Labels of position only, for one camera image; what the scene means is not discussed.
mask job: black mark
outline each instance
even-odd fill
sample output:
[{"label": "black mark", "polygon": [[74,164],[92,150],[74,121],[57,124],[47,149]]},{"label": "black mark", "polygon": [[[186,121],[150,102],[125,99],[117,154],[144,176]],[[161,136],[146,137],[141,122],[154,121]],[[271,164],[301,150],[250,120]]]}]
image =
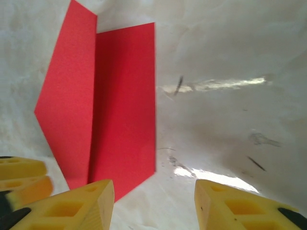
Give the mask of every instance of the black mark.
[{"label": "black mark", "polygon": [[242,171],[242,174],[247,175],[247,176],[249,176],[249,177],[251,177],[251,178],[254,178],[254,176],[253,176],[253,175],[250,175],[248,171],[243,170],[243,171]]},{"label": "black mark", "polygon": [[14,212],[11,212],[3,217],[0,217],[0,229],[9,230],[20,220],[22,220],[26,215],[31,212],[29,207],[24,207]]},{"label": "black mark", "polygon": [[0,217],[13,212],[11,203],[6,197],[10,192],[10,190],[0,192]]},{"label": "black mark", "polygon": [[251,134],[249,136],[249,140],[254,142],[254,145],[266,144],[266,145],[273,145],[275,147],[281,147],[280,142],[272,140],[272,139],[268,139],[262,133],[253,133],[253,134]]},{"label": "black mark", "polygon": [[178,85],[177,85],[177,88],[176,88],[176,91],[175,91],[175,93],[174,93],[174,96],[176,96],[177,93],[179,92],[180,87],[181,87],[181,85],[182,85],[182,82],[183,82],[183,76],[180,76],[179,82],[178,82]]},{"label": "black mark", "polygon": [[285,217],[287,217],[292,223],[298,226],[301,230],[307,230],[307,218],[305,218],[301,214],[283,207],[279,207],[278,211],[280,211]]},{"label": "black mark", "polygon": [[157,150],[172,150],[172,151],[176,151],[176,150],[171,149],[171,148],[159,148],[159,149],[157,149]]},{"label": "black mark", "polygon": [[257,165],[259,168],[261,168],[262,170],[266,171],[261,165],[259,165],[257,162],[255,162],[254,159],[252,159],[251,157],[248,157],[255,165]]},{"label": "black mark", "polygon": [[196,174],[193,173],[191,169],[189,169],[187,166],[184,166],[182,163],[179,163],[175,157],[168,156],[168,161],[175,167],[180,167],[182,169],[187,170],[191,174],[191,177],[196,177]]}]

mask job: red paper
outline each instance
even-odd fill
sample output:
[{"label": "red paper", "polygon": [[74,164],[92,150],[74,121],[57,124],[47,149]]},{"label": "red paper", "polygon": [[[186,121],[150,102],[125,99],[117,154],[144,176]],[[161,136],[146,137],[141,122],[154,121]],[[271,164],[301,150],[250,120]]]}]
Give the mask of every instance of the red paper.
[{"label": "red paper", "polygon": [[71,1],[35,115],[70,189],[112,179],[118,200],[155,171],[154,24],[96,19]]}]

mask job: rectangular hole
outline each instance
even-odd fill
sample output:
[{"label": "rectangular hole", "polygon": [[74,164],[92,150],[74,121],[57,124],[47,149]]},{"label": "rectangular hole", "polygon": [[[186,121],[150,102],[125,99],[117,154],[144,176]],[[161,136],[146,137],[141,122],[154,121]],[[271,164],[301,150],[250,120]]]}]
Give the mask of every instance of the rectangular hole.
[{"label": "rectangular hole", "polygon": [[243,222],[246,230],[285,230],[281,225],[274,222]]},{"label": "rectangular hole", "polygon": [[88,189],[86,189],[87,192],[93,192],[97,189],[97,187],[90,187]]},{"label": "rectangular hole", "polygon": [[256,203],[249,200],[226,200],[225,203],[235,215],[265,214]]},{"label": "rectangular hole", "polygon": [[212,189],[213,191],[215,191],[215,192],[226,191],[226,189],[220,188],[219,186],[215,186],[215,185],[211,186],[211,189]]},{"label": "rectangular hole", "polygon": [[6,182],[5,187],[6,188],[15,188],[21,186],[23,183],[21,181],[12,181],[12,182]]},{"label": "rectangular hole", "polygon": [[45,217],[73,217],[75,216],[83,203],[81,202],[59,202],[55,204],[44,215]]},{"label": "rectangular hole", "polygon": [[32,224],[28,230],[64,230],[65,225],[57,224]]}]

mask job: white backdrop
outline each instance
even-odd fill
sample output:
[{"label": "white backdrop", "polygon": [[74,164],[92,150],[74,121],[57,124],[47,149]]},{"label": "white backdrop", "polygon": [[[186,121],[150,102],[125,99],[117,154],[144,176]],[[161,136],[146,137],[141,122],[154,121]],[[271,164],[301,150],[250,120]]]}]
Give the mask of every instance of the white backdrop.
[{"label": "white backdrop", "polygon": [[[198,229],[197,178],[307,213],[305,0],[80,3],[99,32],[156,22],[157,173],[115,204],[111,229]],[[45,160],[55,193],[67,185],[33,110],[68,4],[0,2],[0,154]]]}]

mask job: black rubber piece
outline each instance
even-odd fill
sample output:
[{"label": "black rubber piece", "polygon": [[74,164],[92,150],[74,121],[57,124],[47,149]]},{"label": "black rubber piece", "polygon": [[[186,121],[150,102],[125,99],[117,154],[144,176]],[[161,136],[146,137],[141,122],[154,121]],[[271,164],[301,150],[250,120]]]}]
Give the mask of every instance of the black rubber piece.
[{"label": "black rubber piece", "polygon": [[10,230],[17,224],[20,220],[22,220],[26,215],[31,212],[29,207],[24,207],[14,212],[11,212],[8,215],[0,217],[0,230]]},{"label": "black rubber piece", "polygon": [[0,217],[13,212],[11,204],[9,203],[8,199],[6,198],[6,194],[8,194],[10,192],[11,192],[10,190],[0,192]]},{"label": "black rubber piece", "polygon": [[287,217],[292,223],[298,226],[301,230],[307,230],[307,218],[299,214],[298,212],[294,212],[284,207],[278,208],[285,217]]}]

